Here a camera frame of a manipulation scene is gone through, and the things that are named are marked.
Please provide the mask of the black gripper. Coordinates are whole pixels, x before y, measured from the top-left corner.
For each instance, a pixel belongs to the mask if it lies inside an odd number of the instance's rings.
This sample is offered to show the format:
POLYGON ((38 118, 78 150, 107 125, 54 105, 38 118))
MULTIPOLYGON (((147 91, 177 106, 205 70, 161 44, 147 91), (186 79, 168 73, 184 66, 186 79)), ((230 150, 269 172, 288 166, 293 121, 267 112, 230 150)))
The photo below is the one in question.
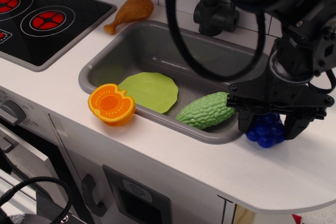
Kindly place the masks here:
POLYGON ((255 114, 286 115, 285 140, 293 140, 314 119, 324 119, 327 108, 335 104, 332 96, 313 90, 305 82, 287 82, 270 67, 255 79, 235 82, 228 87, 227 106, 239 109, 238 128, 247 133, 255 114))

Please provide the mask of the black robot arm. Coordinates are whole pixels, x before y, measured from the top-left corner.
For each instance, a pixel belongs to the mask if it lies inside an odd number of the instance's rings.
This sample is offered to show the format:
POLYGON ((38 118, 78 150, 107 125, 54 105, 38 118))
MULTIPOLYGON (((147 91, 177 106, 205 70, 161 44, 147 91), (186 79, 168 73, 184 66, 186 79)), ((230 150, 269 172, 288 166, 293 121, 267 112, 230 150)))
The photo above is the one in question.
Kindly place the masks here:
POLYGON ((326 73, 335 85, 335 0, 231 0, 255 14, 269 14, 282 25, 264 72, 229 86, 227 104, 239 110, 238 126, 246 133, 257 115, 284 114, 285 138, 297 137, 334 105, 331 89, 311 80, 326 73))

